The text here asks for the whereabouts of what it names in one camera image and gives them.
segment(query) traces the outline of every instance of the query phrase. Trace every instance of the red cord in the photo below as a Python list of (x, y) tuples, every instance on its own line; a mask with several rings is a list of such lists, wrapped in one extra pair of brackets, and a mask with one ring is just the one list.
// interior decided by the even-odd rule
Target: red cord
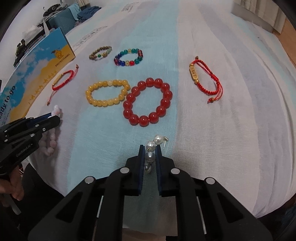
[(200, 82), (197, 83), (198, 88), (205, 94), (207, 95), (216, 95), (215, 98), (209, 98), (208, 99), (208, 103), (211, 102), (213, 103), (216, 100), (221, 99), (222, 95), (223, 95), (223, 87), (221, 85), (221, 83), (219, 82), (219, 79), (213, 74), (213, 72), (209, 69), (209, 67), (204, 63), (204, 61), (198, 59), (198, 57), (195, 58), (195, 60), (192, 62), (192, 64), (197, 64), (199, 65), (201, 68), (203, 68), (203, 70), (209, 74), (211, 76), (211, 78), (216, 82), (216, 90), (215, 91), (209, 91), (206, 90), (201, 84)]
[(78, 68), (79, 68), (79, 66), (76, 65), (75, 72), (74, 72), (73, 70), (68, 70), (68, 71), (62, 73), (61, 77), (63, 77), (65, 74), (69, 74), (69, 73), (71, 73), (71, 75), (69, 76), (69, 78), (67, 78), (67, 79), (66, 79), (63, 83), (61, 83), (60, 85), (58, 85), (58, 86), (55, 86), (54, 84), (52, 85), (52, 90), (53, 90), (53, 92), (52, 92), (52, 94), (50, 95), (50, 98), (49, 98), (49, 100), (48, 100), (48, 102), (47, 102), (47, 105), (50, 104), (50, 102), (51, 102), (52, 97), (54, 96), (54, 94), (55, 94), (60, 88), (64, 87), (67, 83), (69, 83), (69, 82), (75, 77), (75, 75), (76, 75), (77, 72), (78, 72)]

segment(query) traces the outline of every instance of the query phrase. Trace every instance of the camel logo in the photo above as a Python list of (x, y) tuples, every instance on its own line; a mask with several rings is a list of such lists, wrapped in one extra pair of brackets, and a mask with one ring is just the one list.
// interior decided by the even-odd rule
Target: camel logo
[(61, 59), (63, 56), (62, 51), (61, 50), (54, 50), (52, 51), (52, 53), (58, 58)]

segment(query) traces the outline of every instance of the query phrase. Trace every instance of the white wall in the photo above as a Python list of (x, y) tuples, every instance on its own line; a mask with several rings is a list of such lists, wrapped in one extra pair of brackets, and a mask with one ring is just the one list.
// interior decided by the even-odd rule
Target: white wall
[(3, 80), (1, 90), (14, 71), (15, 51), (22, 40), (22, 33), (43, 18), (43, 7), (60, 3), (60, 0), (31, 0), (15, 17), (2, 41), (0, 42), (0, 79)]

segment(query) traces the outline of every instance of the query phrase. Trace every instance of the cardboard box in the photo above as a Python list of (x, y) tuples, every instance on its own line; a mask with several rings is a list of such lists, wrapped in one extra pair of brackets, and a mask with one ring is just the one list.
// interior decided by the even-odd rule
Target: cardboard box
[(44, 87), (74, 58), (60, 28), (41, 40), (17, 66), (0, 95), (0, 126), (24, 117)]

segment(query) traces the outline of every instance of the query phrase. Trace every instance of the beige curtain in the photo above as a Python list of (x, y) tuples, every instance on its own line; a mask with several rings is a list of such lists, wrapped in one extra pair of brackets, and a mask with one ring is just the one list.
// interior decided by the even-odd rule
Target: beige curtain
[(281, 33), (286, 16), (272, 0), (234, 0), (234, 2), (256, 14)]

